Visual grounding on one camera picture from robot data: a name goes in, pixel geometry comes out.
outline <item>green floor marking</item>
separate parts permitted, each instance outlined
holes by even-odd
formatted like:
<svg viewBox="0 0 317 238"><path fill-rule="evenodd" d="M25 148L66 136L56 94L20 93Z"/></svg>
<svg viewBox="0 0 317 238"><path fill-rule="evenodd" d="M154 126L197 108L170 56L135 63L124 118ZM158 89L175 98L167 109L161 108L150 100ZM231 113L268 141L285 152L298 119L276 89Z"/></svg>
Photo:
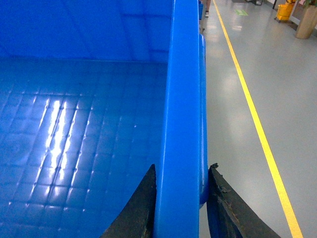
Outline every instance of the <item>green floor marking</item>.
<svg viewBox="0 0 317 238"><path fill-rule="evenodd" d="M239 16L247 16L248 15L245 10L234 10L234 11Z"/></svg>

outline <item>bin bottom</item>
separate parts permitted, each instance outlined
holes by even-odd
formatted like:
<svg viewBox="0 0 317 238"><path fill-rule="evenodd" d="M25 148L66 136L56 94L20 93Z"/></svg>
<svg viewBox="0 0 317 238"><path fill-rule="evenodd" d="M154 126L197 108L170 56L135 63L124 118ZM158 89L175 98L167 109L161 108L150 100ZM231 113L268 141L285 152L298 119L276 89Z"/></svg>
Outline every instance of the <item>bin bottom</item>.
<svg viewBox="0 0 317 238"><path fill-rule="evenodd" d="M0 59L0 237L99 237L151 164L167 65Z"/></svg>

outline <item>epoxy floor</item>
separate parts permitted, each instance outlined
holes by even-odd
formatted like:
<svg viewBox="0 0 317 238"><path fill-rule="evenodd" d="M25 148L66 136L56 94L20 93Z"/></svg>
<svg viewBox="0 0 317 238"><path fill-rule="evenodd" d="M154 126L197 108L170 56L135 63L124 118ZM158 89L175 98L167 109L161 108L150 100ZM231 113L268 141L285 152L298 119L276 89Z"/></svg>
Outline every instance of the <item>epoxy floor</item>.
<svg viewBox="0 0 317 238"><path fill-rule="evenodd" d="M317 224L317 38L295 38L266 4L215 0L305 238ZM243 9L248 16L237 15ZM209 163L282 238L291 238L214 4L205 20ZM210 237L206 208L200 237Z"/></svg>

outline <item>blue plastic surface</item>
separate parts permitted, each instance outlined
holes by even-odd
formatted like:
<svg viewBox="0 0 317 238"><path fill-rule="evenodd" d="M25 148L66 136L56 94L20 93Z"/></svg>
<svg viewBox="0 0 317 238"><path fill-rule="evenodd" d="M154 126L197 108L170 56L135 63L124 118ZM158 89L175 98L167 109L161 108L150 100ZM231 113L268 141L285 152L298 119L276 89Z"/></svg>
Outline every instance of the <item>blue plastic surface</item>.
<svg viewBox="0 0 317 238"><path fill-rule="evenodd" d="M201 120L201 172L200 172L200 204L207 202L208 184L208 144L207 144L207 99L206 99L206 42L199 35L199 70L200 70L200 120Z"/></svg>
<svg viewBox="0 0 317 238"><path fill-rule="evenodd" d="M199 10L199 19L202 19L203 16L203 9L204 9L204 5L202 4L201 1L198 1L198 10Z"/></svg>
<svg viewBox="0 0 317 238"><path fill-rule="evenodd" d="M0 237L99 237L151 163L155 237L198 237L208 192L198 2L0 4Z"/></svg>
<svg viewBox="0 0 317 238"><path fill-rule="evenodd" d="M196 238L202 138L198 1L175 1L171 39L154 237Z"/></svg>
<svg viewBox="0 0 317 238"><path fill-rule="evenodd" d="M99 237L159 170L166 72L0 60L0 237Z"/></svg>
<svg viewBox="0 0 317 238"><path fill-rule="evenodd" d="M0 56L167 62L172 0L0 0L0 6Z"/></svg>

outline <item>yellow floor line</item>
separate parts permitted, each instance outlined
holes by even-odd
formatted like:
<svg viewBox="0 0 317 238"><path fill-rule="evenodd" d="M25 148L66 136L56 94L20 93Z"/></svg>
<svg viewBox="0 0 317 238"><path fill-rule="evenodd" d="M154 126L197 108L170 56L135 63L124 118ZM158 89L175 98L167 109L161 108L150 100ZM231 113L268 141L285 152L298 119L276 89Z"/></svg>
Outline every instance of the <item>yellow floor line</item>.
<svg viewBox="0 0 317 238"><path fill-rule="evenodd" d="M267 160L267 164L268 164L269 170L272 174L272 178L274 180L274 184L275 184L279 199L281 201L281 204L282 204L282 207L283 207L283 210L285 213L285 217L286 217L289 229L291 231L292 237L293 238L303 238L303 235L302 235L301 229L298 225L294 210L292 208L291 202L288 198L286 189L284 187L281 175L279 174L276 162L274 160L273 154L271 152L267 138L266 138L264 130L262 128L260 118L259 118L257 110L254 106L254 103L253 103L253 100L251 98L248 86L247 86L246 81L244 79L244 76L243 76L242 70L240 68L239 62L237 60L237 57L236 57L234 50L232 48L228 33L226 31L226 28L224 27L224 24L223 24L223 21L222 21L222 18L220 16L220 12L219 12L219 9L217 7L215 0L213 0L213 4L214 4L214 7L217 11L217 15L218 15L219 21L221 23L224 36L227 40L227 44L228 44L228 47L230 49L230 53L231 53L234 65L236 66L236 69L237 69L237 72L239 75L239 79L240 79L240 82L241 82L241 85L243 88L243 92L244 92L245 97L247 99L247 102L248 102L248 105L249 105L249 108L251 111L251 115L252 115L254 124L256 126L256 130L258 132L259 139L260 139L260 142L262 144L262 148L263 148L266 160Z"/></svg>

